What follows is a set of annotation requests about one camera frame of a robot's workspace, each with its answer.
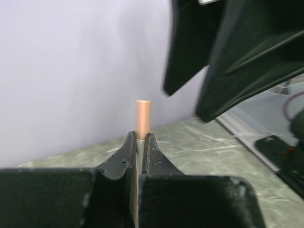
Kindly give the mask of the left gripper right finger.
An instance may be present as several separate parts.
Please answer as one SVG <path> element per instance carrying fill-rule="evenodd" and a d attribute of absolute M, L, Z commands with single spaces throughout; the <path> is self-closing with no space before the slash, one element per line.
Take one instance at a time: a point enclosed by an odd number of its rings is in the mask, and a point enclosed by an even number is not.
<path fill-rule="evenodd" d="M 138 184 L 141 228 L 263 228 L 251 184 L 237 176 L 186 175 L 159 149 L 154 134 L 144 145 Z"/>

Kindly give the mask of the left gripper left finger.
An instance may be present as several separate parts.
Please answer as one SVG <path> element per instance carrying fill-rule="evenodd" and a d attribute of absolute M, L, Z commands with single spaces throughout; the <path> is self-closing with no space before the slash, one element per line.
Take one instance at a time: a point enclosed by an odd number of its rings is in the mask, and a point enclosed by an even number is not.
<path fill-rule="evenodd" d="M 94 168 L 0 171 L 3 228 L 133 228 L 130 194 L 136 137 Z"/>

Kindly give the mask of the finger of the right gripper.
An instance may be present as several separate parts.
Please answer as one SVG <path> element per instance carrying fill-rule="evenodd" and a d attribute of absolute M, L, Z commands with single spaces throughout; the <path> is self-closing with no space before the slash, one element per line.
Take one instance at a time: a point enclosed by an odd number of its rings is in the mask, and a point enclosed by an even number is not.
<path fill-rule="evenodd" d="M 303 1 L 229 0 L 196 115 L 208 123 L 303 71 Z"/>
<path fill-rule="evenodd" d="M 207 66 L 226 2 L 173 0 L 170 49 L 163 89 L 173 95 Z"/>

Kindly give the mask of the orange cap white marker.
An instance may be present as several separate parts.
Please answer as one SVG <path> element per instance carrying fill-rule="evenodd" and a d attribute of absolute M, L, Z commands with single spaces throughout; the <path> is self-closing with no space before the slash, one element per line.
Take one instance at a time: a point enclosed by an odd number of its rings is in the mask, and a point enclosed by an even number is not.
<path fill-rule="evenodd" d="M 145 139 L 148 133 L 150 133 L 150 117 L 151 117 L 151 101 L 137 100 L 135 105 L 135 162 L 133 170 L 133 179 L 130 194 L 130 213 L 132 215 L 135 227 L 138 226 L 137 222 L 137 185 L 138 178 L 142 173 L 143 155 Z"/>

